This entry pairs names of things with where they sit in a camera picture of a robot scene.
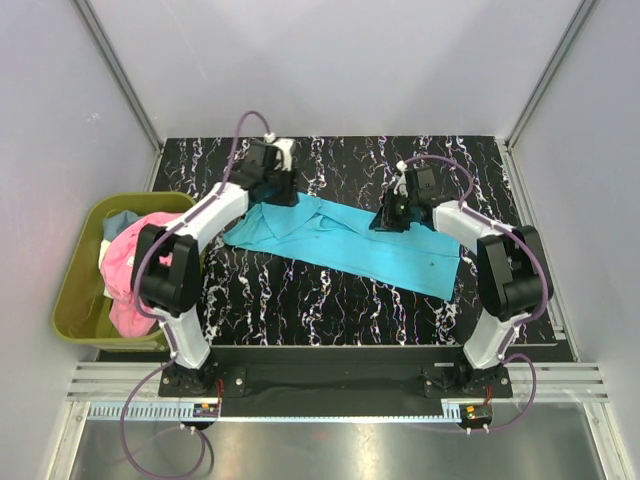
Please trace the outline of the cyan t shirt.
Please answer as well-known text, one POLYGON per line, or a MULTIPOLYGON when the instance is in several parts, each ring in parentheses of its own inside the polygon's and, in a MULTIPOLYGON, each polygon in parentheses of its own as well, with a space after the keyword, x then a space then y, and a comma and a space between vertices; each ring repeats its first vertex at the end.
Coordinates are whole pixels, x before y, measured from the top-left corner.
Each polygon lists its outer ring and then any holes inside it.
POLYGON ((460 244, 420 225, 402 233, 374 231, 373 218, 371 212, 302 194, 294 207, 255 205, 223 240, 451 300, 460 244))

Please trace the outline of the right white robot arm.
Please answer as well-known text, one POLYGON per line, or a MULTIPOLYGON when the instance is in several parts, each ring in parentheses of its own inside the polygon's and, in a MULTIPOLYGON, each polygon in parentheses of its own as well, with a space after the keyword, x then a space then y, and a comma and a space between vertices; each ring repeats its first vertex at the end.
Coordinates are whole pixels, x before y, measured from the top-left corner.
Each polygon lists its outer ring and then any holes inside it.
POLYGON ((522 325, 545 313, 553 296, 548 262, 538 230, 508 226, 456 200, 436 204, 387 191, 370 228, 404 232, 419 223, 456 240, 475 256, 481 315, 463 346, 466 364, 454 384, 476 396, 490 383, 488 369, 505 361, 522 325))

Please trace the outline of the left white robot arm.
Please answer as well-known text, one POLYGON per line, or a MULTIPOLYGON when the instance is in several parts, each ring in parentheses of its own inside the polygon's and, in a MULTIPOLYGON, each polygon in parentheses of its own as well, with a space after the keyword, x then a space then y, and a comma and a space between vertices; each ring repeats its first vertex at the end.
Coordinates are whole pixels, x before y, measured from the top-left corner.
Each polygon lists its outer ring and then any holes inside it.
POLYGON ((293 207, 298 203, 298 171, 251 168, 233 171, 231 180, 166 225, 149 223, 137 238, 131 289, 136 309, 163 330, 170 357, 181 367, 181 384, 196 396, 215 386, 216 372, 205 362, 210 347, 201 331, 196 304, 201 254, 230 223, 260 203, 293 207))

